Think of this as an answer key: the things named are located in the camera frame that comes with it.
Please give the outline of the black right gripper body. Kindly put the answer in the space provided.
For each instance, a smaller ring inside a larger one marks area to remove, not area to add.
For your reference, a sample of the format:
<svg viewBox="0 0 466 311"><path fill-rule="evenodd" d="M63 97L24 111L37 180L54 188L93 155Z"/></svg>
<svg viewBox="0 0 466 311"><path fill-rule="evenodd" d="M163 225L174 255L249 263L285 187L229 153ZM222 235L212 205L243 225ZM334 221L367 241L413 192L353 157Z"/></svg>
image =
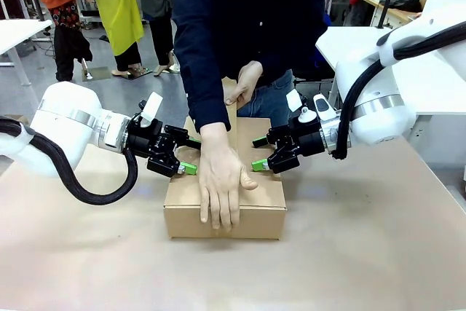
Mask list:
<svg viewBox="0 0 466 311"><path fill-rule="evenodd" d="M282 173L300 166L299 156L323 153L326 148L320 130L318 121L290 121L287 125L272 127L266 138L276 149L267 158L269 169L275 174Z"/></svg>

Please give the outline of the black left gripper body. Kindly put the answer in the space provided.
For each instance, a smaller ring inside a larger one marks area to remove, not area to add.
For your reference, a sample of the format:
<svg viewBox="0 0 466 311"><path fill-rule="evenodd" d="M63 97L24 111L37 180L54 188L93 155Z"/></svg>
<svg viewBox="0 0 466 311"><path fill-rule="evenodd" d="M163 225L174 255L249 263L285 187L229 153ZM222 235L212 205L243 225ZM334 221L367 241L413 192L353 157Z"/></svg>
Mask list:
<svg viewBox="0 0 466 311"><path fill-rule="evenodd" d="M142 117L133 117L126 132L125 148L135 156L147 159L148 170L168 178L178 172L181 163L175 150L183 141L182 128L163 125L158 119L144 127Z"/></svg>

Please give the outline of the person's right hand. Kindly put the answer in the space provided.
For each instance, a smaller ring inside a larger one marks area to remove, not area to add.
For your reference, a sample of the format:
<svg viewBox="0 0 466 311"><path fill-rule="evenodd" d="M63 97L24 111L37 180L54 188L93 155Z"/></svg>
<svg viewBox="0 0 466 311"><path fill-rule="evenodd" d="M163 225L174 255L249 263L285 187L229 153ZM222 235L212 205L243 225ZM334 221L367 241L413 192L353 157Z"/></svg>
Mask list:
<svg viewBox="0 0 466 311"><path fill-rule="evenodd" d="M240 189L254 190L258 184L229 145L223 123L201 127L200 136L200 220L229 231L240 222Z"/></svg>

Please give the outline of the person's left hand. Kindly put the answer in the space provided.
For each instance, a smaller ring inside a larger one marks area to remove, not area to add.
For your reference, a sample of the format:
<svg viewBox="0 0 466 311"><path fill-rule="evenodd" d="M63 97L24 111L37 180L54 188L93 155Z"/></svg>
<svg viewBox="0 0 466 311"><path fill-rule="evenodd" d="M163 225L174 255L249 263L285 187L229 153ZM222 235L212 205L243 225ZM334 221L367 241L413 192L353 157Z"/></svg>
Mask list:
<svg viewBox="0 0 466 311"><path fill-rule="evenodd" d="M239 72L236 87L227 93L225 103L227 106L236 104L241 109L250 102L257 82L263 74L262 64L252 60L243 66Z"/></svg>

